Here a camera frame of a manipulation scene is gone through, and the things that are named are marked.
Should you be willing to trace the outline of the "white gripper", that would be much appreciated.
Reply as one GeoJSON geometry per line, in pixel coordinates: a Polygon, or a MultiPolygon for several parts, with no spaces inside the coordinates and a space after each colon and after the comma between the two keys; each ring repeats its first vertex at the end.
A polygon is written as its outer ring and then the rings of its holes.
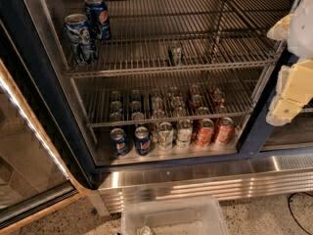
{"type": "Polygon", "coordinates": [[[288,38],[288,49],[301,59],[291,67],[282,66],[278,74],[276,95],[266,121],[274,126],[290,123],[313,98],[313,0],[302,0],[294,10],[272,26],[267,37],[288,38]]]}

